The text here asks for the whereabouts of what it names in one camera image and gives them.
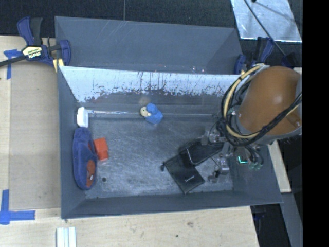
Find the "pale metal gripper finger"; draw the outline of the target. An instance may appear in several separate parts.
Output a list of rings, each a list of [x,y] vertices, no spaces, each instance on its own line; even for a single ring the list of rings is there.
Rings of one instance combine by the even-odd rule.
[[[220,178],[227,176],[230,172],[229,165],[225,158],[219,158],[218,160],[212,158],[212,161],[214,162],[214,169],[212,173],[208,176],[208,181],[211,184],[217,183]]]
[[[201,137],[202,145],[219,145],[224,142],[223,136],[219,131],[206,131]]]

